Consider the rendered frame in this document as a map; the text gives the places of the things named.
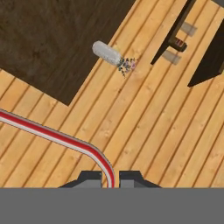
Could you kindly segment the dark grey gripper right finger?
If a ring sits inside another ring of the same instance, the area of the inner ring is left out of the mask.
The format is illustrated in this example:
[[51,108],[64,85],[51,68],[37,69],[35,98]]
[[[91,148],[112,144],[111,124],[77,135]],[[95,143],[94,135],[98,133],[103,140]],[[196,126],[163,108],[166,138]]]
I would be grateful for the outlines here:
[[120,188],[159,188],[146,179],[140,171],[119,171],[119,187]]

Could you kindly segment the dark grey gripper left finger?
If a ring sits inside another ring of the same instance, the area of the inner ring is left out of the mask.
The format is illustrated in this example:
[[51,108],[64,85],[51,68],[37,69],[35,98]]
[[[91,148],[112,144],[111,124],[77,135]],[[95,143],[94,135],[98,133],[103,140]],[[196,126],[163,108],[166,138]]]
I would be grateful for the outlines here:
[[102,173],[100,171],[82,171],[79,177],[61,186],[61,188],[101,188]]

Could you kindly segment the red and white striped straw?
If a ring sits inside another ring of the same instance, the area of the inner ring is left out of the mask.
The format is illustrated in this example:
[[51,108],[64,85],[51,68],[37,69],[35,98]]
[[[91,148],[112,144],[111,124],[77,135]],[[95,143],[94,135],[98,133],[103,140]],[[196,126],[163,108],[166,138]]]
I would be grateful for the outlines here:
[[107,179],[108,188],[115,187],[116,178],[111,163],[105,155],[91,143],[87,143],[73,136],[66,135],[55,129],[50,129],[3,109],[0,109],[0,122],[7,123],[10,126],[32,133],[33,135],[42,137],[56,144],[60,144],[66,148],[87,155],[92,158],[104,172]]

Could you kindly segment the grey vase with flowers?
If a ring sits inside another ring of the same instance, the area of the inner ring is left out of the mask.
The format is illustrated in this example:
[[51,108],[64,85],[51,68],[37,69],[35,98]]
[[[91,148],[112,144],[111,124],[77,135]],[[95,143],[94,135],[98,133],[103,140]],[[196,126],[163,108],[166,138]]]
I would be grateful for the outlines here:
[[106,45],[100,40],[93,43],[92,51],[99,58],[117,67],[122,76],[133,71],[137,65],[137,60],[135,58],[124,58],[116,49]]

